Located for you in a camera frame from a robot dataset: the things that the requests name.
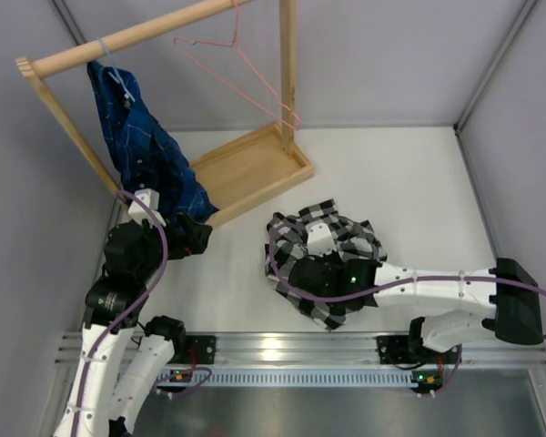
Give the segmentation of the pink wire hanger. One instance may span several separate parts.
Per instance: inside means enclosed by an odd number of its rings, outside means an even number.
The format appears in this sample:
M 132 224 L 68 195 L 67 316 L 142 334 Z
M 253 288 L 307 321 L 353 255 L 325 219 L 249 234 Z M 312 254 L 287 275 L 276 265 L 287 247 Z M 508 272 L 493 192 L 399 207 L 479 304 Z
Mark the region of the pink wire hanger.
M 263 111 L 279 122 L 282 128 L 293 134 L 302 129 L 303 122 L 296 111 L 295 91 L 297 80 L 297 3 L 281 1 L 279 3 L 280 36 L 280 87 L 270 83 L 268 76 L 259 71 L 239 44 L 241 30 L 241 6 L 243 1 L 232 1 L 230 9 L 234 11 L 232 34 L 229 39 L 211 40 L 177 36 L 173 40 L 175 49 L 212 76 L 220 84 L 230 89 L 249 104 Z M 232 55 L 241 64 L 240 74 L 232 75 L 230 68 L 220 75 L 215 69 L 216 63 L 207 57 L 195 56 L 196 47 L 208 47 L 214 55 L 221 49 Z

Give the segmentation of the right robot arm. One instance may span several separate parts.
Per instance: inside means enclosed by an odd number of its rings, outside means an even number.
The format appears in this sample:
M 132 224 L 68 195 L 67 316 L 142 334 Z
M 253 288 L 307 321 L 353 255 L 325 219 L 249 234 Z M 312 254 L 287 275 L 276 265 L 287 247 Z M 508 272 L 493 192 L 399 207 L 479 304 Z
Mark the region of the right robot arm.
M 340 308 L 413 306 L 439 309 L 409 324 L 405 350 L 427 361 L 464 342 L 495 337 L 536 346 L 543 341 L 536 281 L 514 259 L 471 274 L 402 268 L 370 259 L 306 257 L 288 274 L 290 286 Z

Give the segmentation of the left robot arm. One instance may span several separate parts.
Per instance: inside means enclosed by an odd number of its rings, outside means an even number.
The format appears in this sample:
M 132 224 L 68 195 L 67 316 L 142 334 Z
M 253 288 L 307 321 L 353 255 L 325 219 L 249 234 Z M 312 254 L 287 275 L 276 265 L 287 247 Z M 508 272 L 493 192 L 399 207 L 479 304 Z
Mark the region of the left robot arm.
M 160 219 L 119 224 L 108 233 L 101 276 L 86 294 L 76 375 L 57 436 L 130 436 L 168 363 L 187 355 L 182 321 L 156 316 L 144 328 L 136 357 L 120 369 L 154 285 L 170 260 L 205 252 L 212 228 L 184 213 L 171 228 Z

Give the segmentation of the black white checkered shirt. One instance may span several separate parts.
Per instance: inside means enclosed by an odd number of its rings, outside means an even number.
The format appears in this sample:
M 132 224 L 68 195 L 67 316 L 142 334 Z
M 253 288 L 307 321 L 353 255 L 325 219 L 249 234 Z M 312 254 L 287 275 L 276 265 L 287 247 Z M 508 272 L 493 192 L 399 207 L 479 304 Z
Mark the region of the black white checkered shirt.
M 351 259 L 370 259 L 385 261 L 387 251 L 382 247 L 374 228 L 367 220 L 357 222 L 339 214 L 333 199 L 322 201 L 301 209 L 295 215 L 281 212 L 273 214 L 266 225 L 266 231 L 273 231 L 276 242 L 273 253 L 265 255 L 264 274 L 271 288 L 303 316 L 313 320 L 326 331 L 333 331 L 347 322 L 348 315 L 361 310 L 359 300 L 345 303 L 322 303 L 304 300 L 280 283 L 271 262 L 275 261 L 283 279 L 299 259 L 308 255 L 308 228 L 322 222 L 329 227 L 337 253 L 326 260 L 349 261 Z

